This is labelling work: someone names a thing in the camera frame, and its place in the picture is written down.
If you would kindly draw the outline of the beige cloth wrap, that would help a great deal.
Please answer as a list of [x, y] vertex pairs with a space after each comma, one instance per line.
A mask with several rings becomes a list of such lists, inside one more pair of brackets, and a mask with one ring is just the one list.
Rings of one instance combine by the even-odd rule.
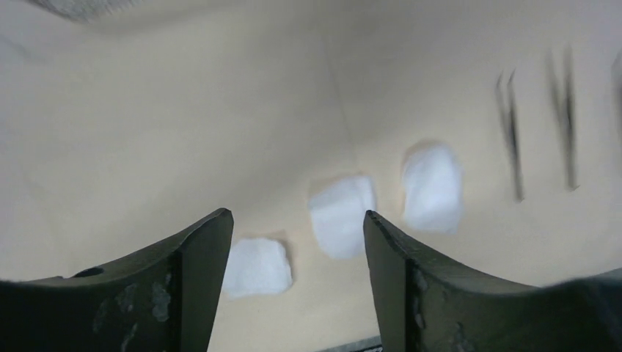
[[401, 225], [403, 159], [436, 140], [466, 211], [421, 241], [527, 285], [619, 268], [620, 52], [619, 1], [142, 1], [86, 26], [3, 1], [1, 277], [71, 276], [225, 207], [236, 238], [285, 243], [294, 283], [223, 298], [211, 351], [373, 337], [366, 260], [320, 250], [307, 199], [362, 173]]

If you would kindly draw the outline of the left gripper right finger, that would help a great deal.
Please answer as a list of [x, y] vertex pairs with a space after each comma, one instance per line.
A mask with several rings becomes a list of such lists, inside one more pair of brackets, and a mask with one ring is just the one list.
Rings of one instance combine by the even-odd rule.
[[363, 224], [386, 351], [619, 351], [621, 271], [533, 287], [470, 268], [377, 212]]

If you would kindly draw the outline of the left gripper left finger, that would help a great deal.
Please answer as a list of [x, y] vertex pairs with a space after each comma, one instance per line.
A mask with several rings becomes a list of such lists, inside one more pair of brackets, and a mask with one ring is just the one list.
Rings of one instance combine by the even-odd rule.
[[206, 351], [234, 219], [220, 208], [117, 260], [1, 282], [3, 351]]

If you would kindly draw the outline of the white gauze pad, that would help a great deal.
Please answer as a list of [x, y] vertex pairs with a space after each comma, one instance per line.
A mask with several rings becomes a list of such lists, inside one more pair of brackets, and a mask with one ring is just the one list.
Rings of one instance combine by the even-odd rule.
[[401, 178], [403, 221], [412, 229], [454, 233], [464, 212], [463, 172], [446, 144], [431, 144], [412, 153]]
[[270, 238], [245, 238], [230, 250], [223, 289], [231, 299], [276, 295], [293, 284], [285, 247]]
[[348, 176], [334, 182], [307, 203], [320, 249], [332, 259], [350, 259], [365, 251], [365, 213], [376, 209], [373, 179]]

